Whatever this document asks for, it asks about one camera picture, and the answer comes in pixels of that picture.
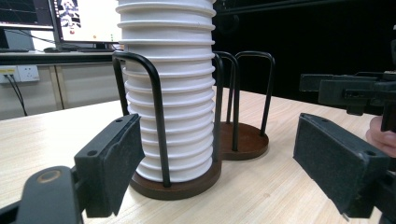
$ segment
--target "stack of white cups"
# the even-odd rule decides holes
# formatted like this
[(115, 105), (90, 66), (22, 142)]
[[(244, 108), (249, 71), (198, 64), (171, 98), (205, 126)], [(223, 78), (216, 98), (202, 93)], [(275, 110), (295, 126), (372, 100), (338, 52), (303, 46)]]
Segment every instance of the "stack of white cups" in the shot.
[[(148, 58), (157, 68), (163, 92), (163, 112), (171, 182), (203, 175), (212, 164), (211, 31), (215, 0), (119, 0), (121, 44), (125, 51)], [(123, 74), (128, 110), (141, 117), (146, 158), (137, 172), (163, 181), (151, 83), (139, 63), (127, 62)]]

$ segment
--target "power socket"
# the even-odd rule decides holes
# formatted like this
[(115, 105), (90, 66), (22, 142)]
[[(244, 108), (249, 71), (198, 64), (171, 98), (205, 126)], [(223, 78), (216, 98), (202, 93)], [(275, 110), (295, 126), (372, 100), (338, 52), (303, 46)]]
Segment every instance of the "power socket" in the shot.
[(0, 66), (0, 83), (9, 84), (9, 80), (4, 75), (8, 75), (9, 78), (11, 78), (10, 76), (12, 75), (15, 81), (21, 82), (17, 66)]
[(18, 65), (18, 72), (21, 82), (40, 80), (36, 65)]

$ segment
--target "black cable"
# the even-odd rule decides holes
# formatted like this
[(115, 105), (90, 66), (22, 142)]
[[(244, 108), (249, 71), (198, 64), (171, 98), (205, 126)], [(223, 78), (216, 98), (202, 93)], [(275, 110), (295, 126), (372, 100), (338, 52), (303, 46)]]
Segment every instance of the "black cable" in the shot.
[(26, 112), (26, 109), (25, 109), (25, 106), (24, 106), (24, 101), (23, 101), (23, 98), (22, 98), (22, 94), (21, 94), (20, 88), (18, 87), (18, 84), (17, 84), (17, 81), (15, 80), (14, 75), (9, 75), (9, 76), (12, 78), (12, 80), (8, 77), (8, 75), (4, 75), (4, 77), (6, 79), (8, 79), (9, 84), (11, 84), (12, 89), (14, 89), (15, 93), (17, 94), (18, 99), (20, 100), (24, 116), (28, 116), (27, 112)]
[(275, 1), (270, 3), (263, 3), (253, 6), (221, 9), (221, 10), (217, 10), (216, 16), (237, 15), (243, 13), (276, 10), (276, 9), (284, 9), (291, 7), (311, 7), (322, 4), (332, 4), (332, 3), (339, 3), (346, 1), (357, 1), (357, 0), (283, 0), (283, 1)]
[(32, 37), (32, 38), (35, 38), (35, 39), (39, 39), (39, 40), (42, 40), (42, 41), (45, 41), (45, 42), (48, 42), (48, 43), (51, 43), (51, 44), (55, 44), (55, 45), (56, 44), (60, 44), (63, 47), (81, 48), (80, 46), (77, 46), (77, 45), (60, 43), (60, 42), (57, 42), (57, 41), (54, 41), (54, 40), (44, 39), (44, 38), (37, 37), (35, 35), (30, 35), (30, 34), (24, 32), (23, 30), (19, 30), (19, 32), (15, 32), (15, 31), (11, 31), (11, 30), (6, 30), (6, 31), (9, 32), (9, 33), (17, 34), (17, 35), (26, 35), (26, 36), (29, 36), (29, 37)]

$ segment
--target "brown round base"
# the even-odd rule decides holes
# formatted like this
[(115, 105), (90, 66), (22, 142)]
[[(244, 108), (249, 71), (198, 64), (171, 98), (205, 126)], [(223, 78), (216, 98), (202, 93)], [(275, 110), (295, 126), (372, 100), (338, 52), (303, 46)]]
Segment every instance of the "brown round base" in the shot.
[(226, 161), (245, 161), (257, 158), (268, 149), (268, 136), (260, 136), (260, 129), (239, 123), (238, 148), (233, 151), (233, 124), (222, 122), (220, 126), (220, 157)]
[(220, 173), (221, 161), (217, 161), (200, 177), (187, 182), (172, 183), (169, 188), (165, 188), (163, 182), (147, 180), (138, 173), (134, 173), (130, 185), (149, 198), (173, 201), (190, 198), (210, 189), (218, 181)]

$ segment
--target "light wood tabletop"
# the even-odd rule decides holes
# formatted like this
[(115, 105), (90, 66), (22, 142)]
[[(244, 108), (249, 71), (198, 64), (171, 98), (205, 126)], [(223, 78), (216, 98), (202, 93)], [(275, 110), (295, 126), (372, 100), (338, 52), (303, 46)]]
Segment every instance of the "light wood tabletop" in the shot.
[[(223, 115), (226, 98), (224, 90)], [(241, 123), (260, 128), (265, 95), (241, 92)], [(189, 199), (160, 201), (128, 188), (117, 217), (86, 223), (348, 223), (332, 201), (293, 159), (300, 113), (329, 119), (364, 139), (372, 115), (272, 97), (266, 134), (269, 150), (248, 161), (224, 161), (216, 184)], [(0, 121), (0, 207), (21, 198), (34, 173), (74, 166), (74, 156), (109, 122), (122, 116), (120, 102), (89, 105)], [(349, 223), (378, 223), (370, 219)]]

